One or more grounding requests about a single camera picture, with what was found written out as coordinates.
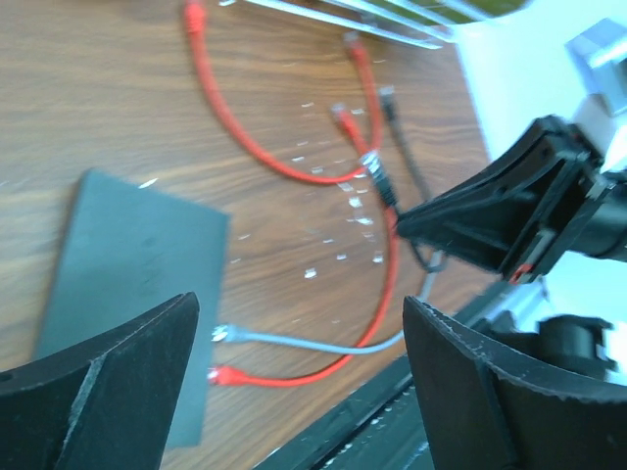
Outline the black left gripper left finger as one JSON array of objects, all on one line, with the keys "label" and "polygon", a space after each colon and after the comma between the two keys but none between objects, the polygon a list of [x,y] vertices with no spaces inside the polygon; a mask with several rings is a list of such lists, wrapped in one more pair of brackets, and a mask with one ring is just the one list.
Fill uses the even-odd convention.
[{"label": "black left gripper left finger", "polygon": [[2,468],[159,468],[198,317],[196,295],[177,295],[2,372]]}]

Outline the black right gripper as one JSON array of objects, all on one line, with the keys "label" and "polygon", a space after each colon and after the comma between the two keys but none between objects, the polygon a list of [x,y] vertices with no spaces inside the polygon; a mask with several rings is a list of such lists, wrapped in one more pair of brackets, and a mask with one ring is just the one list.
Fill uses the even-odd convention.
[{"label": "black right gripper", "polygon": [[[418,264],[443,270],[420,251],[498,273],[513,284],[548,273],[575,244],[607,195],[602,154],[574,123],[533,120],[500,158],[444,194],[401,215],[399,236]],[[506,219],[455,219],[506,203]]]}]

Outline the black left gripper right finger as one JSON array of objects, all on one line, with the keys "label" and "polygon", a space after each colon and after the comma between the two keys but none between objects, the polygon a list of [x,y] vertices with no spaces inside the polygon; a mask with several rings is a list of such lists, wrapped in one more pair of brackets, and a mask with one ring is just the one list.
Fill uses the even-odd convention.
[{"label": "black left gripper right finger", "polygon": [[435,468],[625,468],[625,387],[549,365],[415,297],[403,324]]}]

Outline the black network switch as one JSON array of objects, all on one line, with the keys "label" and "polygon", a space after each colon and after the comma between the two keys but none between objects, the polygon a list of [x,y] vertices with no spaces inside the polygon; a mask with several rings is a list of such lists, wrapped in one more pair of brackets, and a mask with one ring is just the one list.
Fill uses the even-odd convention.
[{"label": "black network switch", "polygon": [[194,345],[167,446],[200,440],[229,235],[226,213],[90,169],[72,201],[34,357],[196,294]]}]

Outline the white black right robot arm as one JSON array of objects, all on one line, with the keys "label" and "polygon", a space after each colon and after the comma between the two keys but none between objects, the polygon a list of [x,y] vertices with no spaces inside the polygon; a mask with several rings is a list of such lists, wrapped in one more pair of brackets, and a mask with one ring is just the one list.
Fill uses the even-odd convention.
[{"label": "white black right robot arm", "polygon": [[599,353],[626,358],[626,5],[528,1],[459,31],[458,54],[490,157],[404,213],[399,234],[549,300],[519,324],[599,317]]}]

